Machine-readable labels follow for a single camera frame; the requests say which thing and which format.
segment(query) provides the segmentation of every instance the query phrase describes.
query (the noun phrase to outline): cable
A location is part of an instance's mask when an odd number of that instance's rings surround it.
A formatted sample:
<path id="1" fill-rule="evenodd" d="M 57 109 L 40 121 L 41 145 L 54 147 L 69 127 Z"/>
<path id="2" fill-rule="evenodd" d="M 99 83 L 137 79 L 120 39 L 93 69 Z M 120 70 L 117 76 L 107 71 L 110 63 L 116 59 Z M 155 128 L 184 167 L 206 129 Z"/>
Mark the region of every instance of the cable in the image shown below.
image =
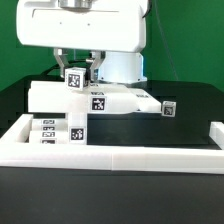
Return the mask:
<path id="1" fill-rule="evenodd" d="M 142 17 L 143 19 L 151 12 L 152 10 L 152 0 L 148 0 L 148 7 L 145 15 Z"/>
<path id="2" fill-rule="evenodd" d="M 164 34 L 162 25 L 161 25 L 160 15 L 159 15 L 159 10 L 158 10 L 158 5 L 157 5 L 157 0 L 154 0 L 154 2 L 155 2 L 155 11 L 156 11 L 157 23 L 158 23 L 159 31 L 160 31 L 160 34 L 161 34 L 161 37 L 162 37 L 162 40 L 163 40 L 163 44 L 164 44 L 165 50 L 166 50 L 166 54 L 168 56 L 168 59 L 169 59 L 169 62 L 170 62 L 170 66 L 172 68 L 173 75 L 176 78 L 176 81 L 179 81 L 179 77 L 177 75 L 177 71 L 176 71 L 176 68 L 175 68 L 175 65 L 174 65 L 174 61 L 173 61 L 172 55 L 170 53 L 170 49 L 169 49 L 169 46 L 168 46 L 168 43 L 167 43 L 167 39 L 166 39 L 166 36 Z"/>
<path id="3" fill-rule="evenodd" d="M 71 66 L 72 64 L 83 63 L 83 62 L 86 62 L 86 60 L 85 59 L 79 59 L 79 60 L 70 60 L 70 61 L 68 61 L 69 66 Z M 47 70 L 43 71 L 40 75 L 46 76 L 51 71 L 56 70 L 56 69 L 60 69 L 60 66 L 58 64 L 55 64 L 52 67 L 48 68 Z"/>

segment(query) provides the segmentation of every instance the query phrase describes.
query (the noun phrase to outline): black table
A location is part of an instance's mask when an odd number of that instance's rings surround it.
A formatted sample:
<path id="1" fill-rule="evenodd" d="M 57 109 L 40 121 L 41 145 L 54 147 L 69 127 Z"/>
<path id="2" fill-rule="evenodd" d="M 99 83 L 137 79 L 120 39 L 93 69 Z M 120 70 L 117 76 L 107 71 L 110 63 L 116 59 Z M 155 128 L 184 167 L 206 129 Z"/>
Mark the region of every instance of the black table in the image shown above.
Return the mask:
<path id="1" fill-rule="evenodd" d="M 27 112 L 31 80 L 60 81 L 28 76 L 0 92 L 1 135 Z M 89 115 L 88 144 L 219 150 L 208 133 L 211 121 L 224 120 L 221 91 L 165 81 L 144 88 L 161 102 L 176 101 L 176 117 Z M 222 223 L 223 186 L 222 175 L 1 167 L 0 223 Z"/>

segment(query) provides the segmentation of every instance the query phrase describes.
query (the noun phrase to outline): green wall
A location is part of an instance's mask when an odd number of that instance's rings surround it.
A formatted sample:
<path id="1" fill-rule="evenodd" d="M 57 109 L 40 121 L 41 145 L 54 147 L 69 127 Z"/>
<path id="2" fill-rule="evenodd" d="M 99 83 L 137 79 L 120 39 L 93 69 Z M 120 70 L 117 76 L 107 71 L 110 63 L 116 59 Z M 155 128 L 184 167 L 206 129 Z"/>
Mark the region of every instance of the green wall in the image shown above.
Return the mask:
<path id="1" fill-rule="evenodd" d="M 55 64 L 52 49 L 19 43 L 17 2 L 0 0 L 0 90 Z M 223 8 L 223 0 L 154 0 L 143 51 L 149 79 L 206 82 L 224 91 Z"/>
<path id="2" fill-rule="evenodd" d="M 153 0 L 147 24 L 151 34 L 144 50 L 148 77 L 176 80 L 177 76 L 224 90 L 223 8 L 223 0 Z"/>

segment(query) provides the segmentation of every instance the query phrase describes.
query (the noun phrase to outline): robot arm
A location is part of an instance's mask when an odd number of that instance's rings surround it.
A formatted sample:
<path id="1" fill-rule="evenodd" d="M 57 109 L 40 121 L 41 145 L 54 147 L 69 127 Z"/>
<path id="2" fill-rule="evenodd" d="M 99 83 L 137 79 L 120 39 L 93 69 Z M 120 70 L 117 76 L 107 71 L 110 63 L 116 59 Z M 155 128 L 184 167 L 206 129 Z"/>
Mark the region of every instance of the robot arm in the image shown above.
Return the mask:
<path id="1" fill-rule="evenodd" d="M 148 0 L 20 0 L 17 34 L 24 45 L 140 52 L 147 9 Z"/>

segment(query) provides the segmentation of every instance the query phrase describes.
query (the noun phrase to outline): white block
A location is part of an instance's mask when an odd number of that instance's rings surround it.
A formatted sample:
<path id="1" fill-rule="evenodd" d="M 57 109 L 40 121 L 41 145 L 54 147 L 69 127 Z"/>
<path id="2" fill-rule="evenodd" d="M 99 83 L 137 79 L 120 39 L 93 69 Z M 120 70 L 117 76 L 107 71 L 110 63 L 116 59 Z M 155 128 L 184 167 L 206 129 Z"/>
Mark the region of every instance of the white block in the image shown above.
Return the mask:
<path id="1" fill-rule="evenodd" d="M 162 105 L 162 116 L 164 117 L 175 117 L 176 115 L 176 102 L 164 101 Z"/>
<path id="2" fill-rule="evenodd" d="M 68 113 L 68 133 L 69 143 L 86 145 L 87 144 L 87 121 L 86 113 Z"/>
<path id="3" fill-rule="evenodd" d="M 97 90 L 90 87 L 88 91 L 90 113 L 125 114 L 138 109 L 136 97 L 125 86 L 99 86 Z"/>
<path id="4" fill-rule="evenodd" d="M 0 166 L 111 170 L 104 147 L 45 144 L 0 144 Z"/>
<path id="5" fill-rule="evenodd" d="M 142 89 L 129 88 L 137 97 L 139 112 L 161 113 L 161 103 Z"/>
<path id="6" fill-rule="evenodd" d="M 83 91 L 88 86 L 86 80 L 85 68 L 67 68 L 65 69 L 65 88 L 71 91 Z"/>
<path id="7" fill-rule="evenodd" d="M 88 94 L 72 93 L 61 88 L 37 88 L 29 90 L 29 112 L 40 113 L 87 113 Z"/>
<path id="8" fill-rule="evenodd" d="M 64 89 L 64 82 L 52 82 L 52 81 L 32 81 L 31 82 L 31 89 L 34 88 L 62 88 Z"/>
<path id="9" fill-rule="evenodd" d="M 67 144 L 67 131 L 31 131 L 29 143 L 39 144 Z"/>
<path id="10" fill-rule="evenodd" d="M 23 114 L 3 135 L 0 142 L 25 142 L 31 129 L 33 115 Z"/>
<path id="11" fill-rule="evenodd" d="M 90 87 L 80 93 L 57 88 L 57 85 L 54 88 L 34 84 L 29 90 L 29 112 L 125 114 L 138 110 L 136 96 L 122 85 L 100 85 L 97 90 Z"/>
<path id="12" fill-rule="evenodd" d="M 32 131 L 67 131 L 68 121 L 66 119 L 33 119 Z"/>
<path id="13" fill-rule="evenodd" d="M 211 122 L 209 136 L 224 150 L 224 124 L 222 122 Z"/>

